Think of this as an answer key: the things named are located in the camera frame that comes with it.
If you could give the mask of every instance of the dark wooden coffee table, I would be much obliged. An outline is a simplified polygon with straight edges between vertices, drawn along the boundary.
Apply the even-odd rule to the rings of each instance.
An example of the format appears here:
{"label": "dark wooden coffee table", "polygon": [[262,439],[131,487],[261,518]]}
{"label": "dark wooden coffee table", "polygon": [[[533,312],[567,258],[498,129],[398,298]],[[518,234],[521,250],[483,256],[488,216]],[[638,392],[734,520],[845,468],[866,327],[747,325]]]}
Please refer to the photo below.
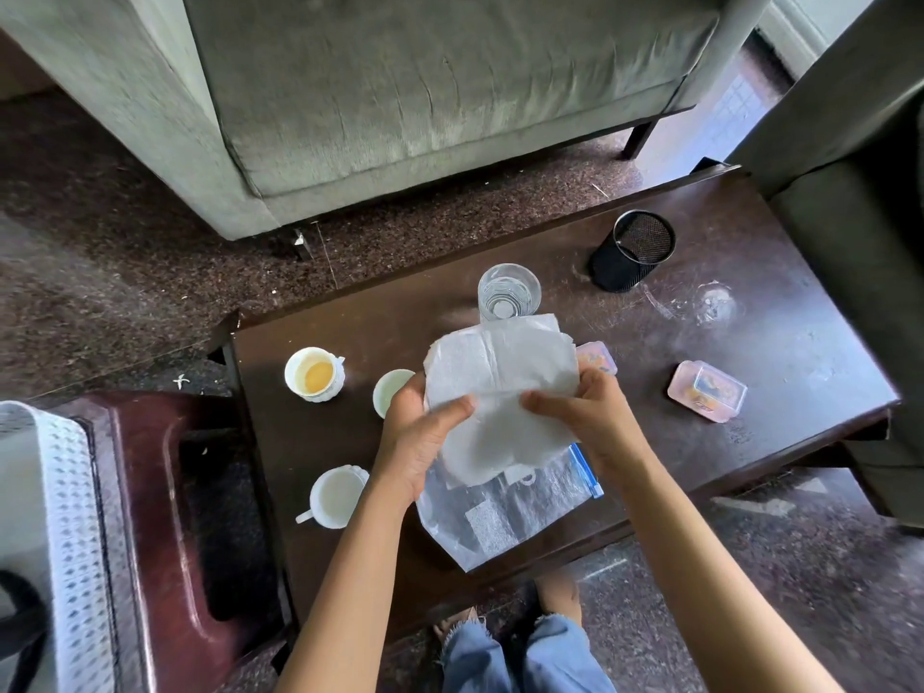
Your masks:
{"label": "dark wooden coffee table", "polygon": [[[588,256],[630,208],[664,214],[676,253],[629,294],[586,275]],[[341,532],[295,523],[326,469],[371,468],[382,421],[372,387],[420,369],[430,344],[477,322],[491,265],[518,262],[542,284],[539,312],[576,343],[605,341],[652,446],[701,499],[734,489],[887,417],[895,390],[745,173],[722,166],[277,311],[232,335],[233,368],[257,442],[275,551],[295,624],[304,622]],[[346,358],[346,386],[326,404],[289,392],[297,349]],[[748,385],[741,415],[710,423],[668,399],[677,364],[705,360]],[[405,519],[389,636],[394,638],[628,535],[613,489],[528,542],[465,574]]]}

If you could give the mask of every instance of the floor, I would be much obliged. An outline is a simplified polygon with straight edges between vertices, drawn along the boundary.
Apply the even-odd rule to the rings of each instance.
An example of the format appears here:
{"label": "floor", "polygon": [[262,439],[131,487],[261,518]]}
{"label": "floor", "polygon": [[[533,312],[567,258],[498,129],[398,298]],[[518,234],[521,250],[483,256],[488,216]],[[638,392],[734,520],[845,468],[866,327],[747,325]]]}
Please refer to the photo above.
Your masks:
{"label": "floor", "polygon": [[[787,87],[750,41],[635,162],[615,159],[624,132],[301,223],[307,261],[291,229],[221,240],[64,94],[0,104],[0,395],[39,407],[95,388],[227,395],[224,367],[203,358],[226,312],[291,304],[686,174],[726,157]],[[703,510],[847,690],[924,689],[924,546],[878,517],[848,472],[794,470]],[[633,539],[573,570],[591,646],[621,693],[702,690]],[[479,608],[505,632],[534,606],[525,589]],[[225,693],[271,690],[273,652]],[[426,632],[391,645],[380,689],[438,690],[434,658]]]}

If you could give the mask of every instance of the clear plastic container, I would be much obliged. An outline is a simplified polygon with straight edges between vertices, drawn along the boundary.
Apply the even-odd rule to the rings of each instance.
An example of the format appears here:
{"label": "clear plastic container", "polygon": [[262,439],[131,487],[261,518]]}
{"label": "clear plastic container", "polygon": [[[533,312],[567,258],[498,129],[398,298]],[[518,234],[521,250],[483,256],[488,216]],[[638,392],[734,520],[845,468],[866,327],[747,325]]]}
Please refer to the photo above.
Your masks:
{"label": "clear plastic container", "polygon": [[577,362],[579,365],[583,363],[596,367],[607,374],[616,374],[616,361],[613,360],[610,351],[606,349],[606,343],[599,340],[584,343],[583,346],[578,346],[575,349],[575,353],[578,355]]}
{"label": "clear plastic container", "polygon": [[667,388],[678,404],[716,423],[737,416],[746,393],[745,384],[702,360],[681,362]]}

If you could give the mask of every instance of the sofa leg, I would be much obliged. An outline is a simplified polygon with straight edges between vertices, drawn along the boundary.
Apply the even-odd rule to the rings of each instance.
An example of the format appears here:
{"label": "sofa leg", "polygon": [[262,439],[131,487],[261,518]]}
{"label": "sofa leg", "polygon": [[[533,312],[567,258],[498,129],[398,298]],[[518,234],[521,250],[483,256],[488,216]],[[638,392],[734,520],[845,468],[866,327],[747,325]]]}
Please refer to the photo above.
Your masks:
{"label": "sofa leg", "polygon": [[634,161],[638,158],[642,147],[652,135],[652,131],[654,131],[654,127],[656,126],[658,126],[657,119],[650,121],[648,124],[639,124],[637,127],[633,128],[632,133],[629,134],[629,140],[626,142],[626,147],[623,148],[623,152],[619,156],[620,160]]}

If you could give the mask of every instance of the gray sofa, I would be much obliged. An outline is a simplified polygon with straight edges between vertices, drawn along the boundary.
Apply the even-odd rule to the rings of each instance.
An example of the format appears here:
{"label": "gray sofa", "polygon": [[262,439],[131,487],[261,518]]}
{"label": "gray sofa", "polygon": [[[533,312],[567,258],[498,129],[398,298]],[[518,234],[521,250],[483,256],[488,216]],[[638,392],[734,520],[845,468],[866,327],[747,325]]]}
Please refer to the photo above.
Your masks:
{"label": "gray sofa", "polygon": [[227,238],[693,107],[769,0],[0,0]]}
{"label": "gray sofa", "polygon": [[[924,527],[924,0],[875,0],[733,151],[904,397],[850,442],[886,512]],[[861,387],[857,394],[862,394]]]}

